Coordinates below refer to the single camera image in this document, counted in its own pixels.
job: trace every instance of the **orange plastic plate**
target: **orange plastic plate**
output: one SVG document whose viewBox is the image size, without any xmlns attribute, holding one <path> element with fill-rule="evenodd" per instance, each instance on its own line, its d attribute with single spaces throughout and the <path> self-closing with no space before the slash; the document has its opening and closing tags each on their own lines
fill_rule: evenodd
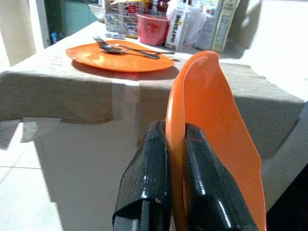
<svg viewBox="0 0 308 231">
<path fill-rule="evenodd" d="M 123 40 L 106 42 L 109 44 L 120 43 L 135 49 L 149 50 L 135 43 Z M 165 55 L 159 55 L 160 59 L 150 59 L 135 51 L 112 54 L 102 51 L 97 43 L 69 48 L 66 50 L 66 54 L 79 63 L 119 72 L 150 72 L 173 66 L 173 61 Z"/>
<path fill-rule="evenodd" d="M 182 193 L 185 123 L 203 129 L 214 152 L 235 178 L 258 229 L 265 231 L 261 159 L 215 52 L 199 52 L 188 60 L 169 97 L 166 138 L 171 153 L 172 207 L 177 231 L 188 231 Z"/>
</svg>

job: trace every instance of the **floor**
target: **floor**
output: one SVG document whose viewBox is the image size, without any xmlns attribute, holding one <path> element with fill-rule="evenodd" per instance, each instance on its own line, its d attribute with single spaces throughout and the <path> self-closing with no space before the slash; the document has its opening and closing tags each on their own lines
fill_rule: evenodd
<svg viewBox="0 0 308 231">
<path fill-rule="evenodd" d="M 21 136 L 22 124 L 9 148 L 0 149 L 0 230 L 62 231 L 34 143 L 20 143 Z"/>
</svg>

